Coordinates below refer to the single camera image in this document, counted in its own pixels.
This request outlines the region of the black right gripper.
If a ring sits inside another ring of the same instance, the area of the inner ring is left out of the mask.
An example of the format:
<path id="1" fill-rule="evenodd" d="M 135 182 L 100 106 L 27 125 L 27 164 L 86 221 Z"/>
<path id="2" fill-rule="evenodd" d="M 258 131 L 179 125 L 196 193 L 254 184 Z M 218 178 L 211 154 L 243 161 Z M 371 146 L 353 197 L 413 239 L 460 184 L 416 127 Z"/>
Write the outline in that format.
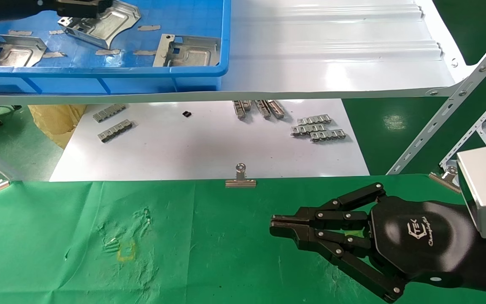
<path id="1" fill-rule="evenodd" d="M 382 183 L 366 185 L 321 206 L 301 206 L 294 215 L 273 215 L 270 225 L 354 225 L 367 219 L 357 208 L 385 195 Z M 464 264 L 478 239 L 467 208 L 384 198 L 371 208 L 370 221 L 373 262 L 386 273 L 442 288 L 465 286 Z"/>

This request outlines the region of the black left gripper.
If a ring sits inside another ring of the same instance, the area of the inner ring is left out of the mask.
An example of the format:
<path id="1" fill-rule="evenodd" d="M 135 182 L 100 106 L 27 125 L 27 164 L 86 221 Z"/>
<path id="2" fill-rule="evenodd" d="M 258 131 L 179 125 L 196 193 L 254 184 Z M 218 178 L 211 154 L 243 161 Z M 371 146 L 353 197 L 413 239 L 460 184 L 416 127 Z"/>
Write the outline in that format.
<path id="1" fill-rule="evenodd" d="M 42 11 L 56 11 L 62 17 L 96 19 L 112 3 L 56 3 L 54 0 L 0 0 L 0 22 L 25 19 Z"/>

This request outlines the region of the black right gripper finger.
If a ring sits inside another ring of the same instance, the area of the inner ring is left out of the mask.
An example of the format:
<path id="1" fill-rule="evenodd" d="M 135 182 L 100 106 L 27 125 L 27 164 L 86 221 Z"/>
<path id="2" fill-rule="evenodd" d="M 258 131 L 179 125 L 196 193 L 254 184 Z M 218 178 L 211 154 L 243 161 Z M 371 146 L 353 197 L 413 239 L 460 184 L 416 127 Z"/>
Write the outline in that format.
<path id="1" fill-rule="evenodd" d="M 318 230 L 300 224 L 271 224 L 270 234 L 292 239 L 299 250 L 318 253 L 387 303 L 396 302 L 404 293 L 406 281 L 395 274 L 387 276 L 364 261 L 364 258 L 373 258 L 377 254 L 368 237 Z"/>

